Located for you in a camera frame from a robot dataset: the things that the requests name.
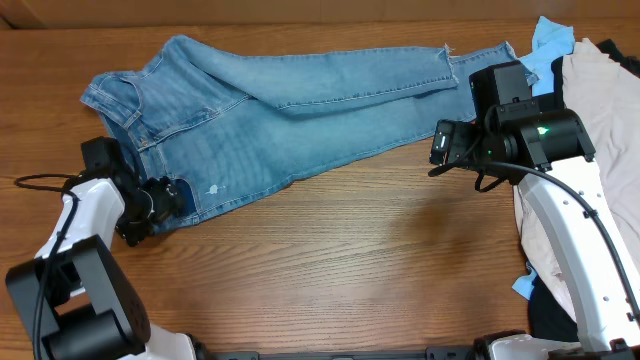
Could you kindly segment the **light blue denim jeans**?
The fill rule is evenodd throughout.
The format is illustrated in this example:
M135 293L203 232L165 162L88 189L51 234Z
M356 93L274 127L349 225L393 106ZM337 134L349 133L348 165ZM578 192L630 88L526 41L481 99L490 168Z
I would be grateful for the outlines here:
M508 43L240 56L175 36L139 71L96 76L82 95L143 178L174 180L193 226L291 183L469 122L470 76L511 62Z

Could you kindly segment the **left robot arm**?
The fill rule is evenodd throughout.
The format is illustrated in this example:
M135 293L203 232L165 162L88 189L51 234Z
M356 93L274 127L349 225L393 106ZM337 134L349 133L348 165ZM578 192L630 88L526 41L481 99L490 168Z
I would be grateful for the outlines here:
M37 359L195 359L211 354L190 334L151 323L111 254L113 236L130 246L185 207L168 178L142 181L113 138L82 143L85 168L58 188L60 218L35 257L5 283Z

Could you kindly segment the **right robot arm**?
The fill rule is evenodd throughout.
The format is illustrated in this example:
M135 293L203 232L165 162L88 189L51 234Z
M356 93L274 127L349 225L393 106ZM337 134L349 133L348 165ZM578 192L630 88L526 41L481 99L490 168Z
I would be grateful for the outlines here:
M442 120L430 155L435 177L471 170L479 192L518 186L549 239L573 303L577 341L528 334L477 339L479 359L636 359L639 272L614 222L595 147L556 93L535 96L519 61L472 73L477 119Z

